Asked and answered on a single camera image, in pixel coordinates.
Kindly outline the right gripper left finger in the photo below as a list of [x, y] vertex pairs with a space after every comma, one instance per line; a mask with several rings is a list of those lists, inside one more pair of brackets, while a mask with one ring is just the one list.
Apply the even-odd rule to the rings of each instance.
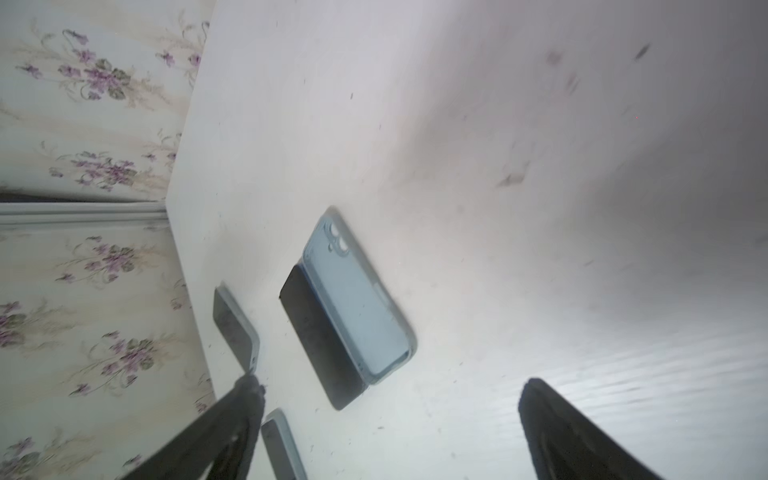
[[126, 475], [128, 479], [245, 479], [261, 422], [265, 389], [248, 373], [152, 457]]

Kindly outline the light blue phone case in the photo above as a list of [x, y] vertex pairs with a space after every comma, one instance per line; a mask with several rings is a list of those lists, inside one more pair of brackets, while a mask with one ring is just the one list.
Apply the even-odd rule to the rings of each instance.
[[319, 217], [300, 266], [366, 384], [381, 383], [413, 357], [413, 329], [337, 208]]

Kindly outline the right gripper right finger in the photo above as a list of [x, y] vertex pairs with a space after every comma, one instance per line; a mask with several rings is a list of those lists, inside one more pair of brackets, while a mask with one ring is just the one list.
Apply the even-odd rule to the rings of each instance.
[[540, 378], [525, 383], [518, 411], [539, 479], [660, 478]]

